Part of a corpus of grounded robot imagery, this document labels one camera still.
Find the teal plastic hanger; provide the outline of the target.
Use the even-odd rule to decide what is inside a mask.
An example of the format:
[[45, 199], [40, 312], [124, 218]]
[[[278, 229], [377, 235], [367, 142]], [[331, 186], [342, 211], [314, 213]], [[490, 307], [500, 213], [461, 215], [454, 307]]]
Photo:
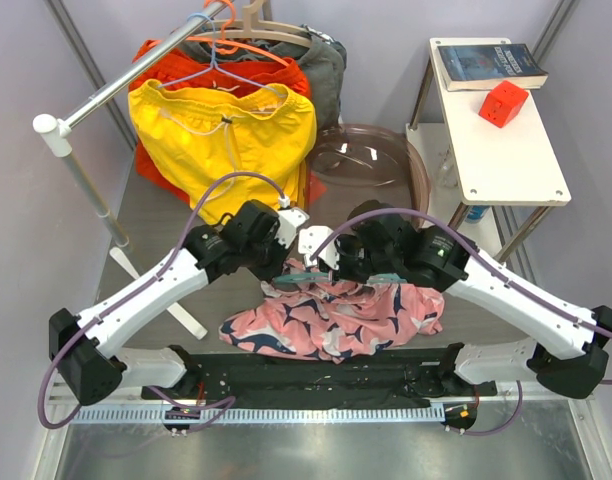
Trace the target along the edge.
[[406, 284], [406, 280], [396, 274], [375, 274], [364, 281], [344, 279], [339, 272], [331, 270], [326, 265], [323, 267], [307, 266], [297, 260], [290, 259], [284, 263], [282, 272], [273, 279], [267, 280], [267, 283], [278, 287], [314, 284], [321, 287], [351, 289], [403, 285]]

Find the pink whale print shorts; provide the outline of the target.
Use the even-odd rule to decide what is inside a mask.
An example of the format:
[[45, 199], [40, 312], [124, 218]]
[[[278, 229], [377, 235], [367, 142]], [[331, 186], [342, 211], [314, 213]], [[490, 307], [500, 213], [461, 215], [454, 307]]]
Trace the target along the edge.
[[263, 301], [226, 319], [220, 339], [249, 353], [339, 364], [442, 331], [441, 293], [406, 283], [262, 283]]

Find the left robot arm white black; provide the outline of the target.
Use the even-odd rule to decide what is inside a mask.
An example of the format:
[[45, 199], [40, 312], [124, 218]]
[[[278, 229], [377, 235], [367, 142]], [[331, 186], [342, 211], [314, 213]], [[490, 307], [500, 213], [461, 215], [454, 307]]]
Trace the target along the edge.
[[178, 345], [130, 349], [127, 341], [186, 296], [240, 268], [258, 280], [278, 276], [308, 215], [297, 207], [275, 211], [245, 202], [222, 227], [198, 225], [155, 267], [115, 295], [77, 315], [61, 309], [49, 320], [49, 356], [83, 406], [118, 389], [158, 387], [191, 397], [201, 372]]

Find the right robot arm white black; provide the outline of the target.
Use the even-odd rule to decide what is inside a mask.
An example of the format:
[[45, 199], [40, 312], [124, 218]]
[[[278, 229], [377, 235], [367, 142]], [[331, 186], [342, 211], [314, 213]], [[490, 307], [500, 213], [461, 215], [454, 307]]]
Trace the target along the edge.
[[524, 333], [510, 343], [449, 345], [447, 364], [437, 371], [448, 394], [492, 381], [535, 381], [585, 399], [606, 381], [611, 308], [578, 306], [548, 293], [421, 212], [367, 201], [312, 256], [339, 279], [394, 274], [470, 302]]

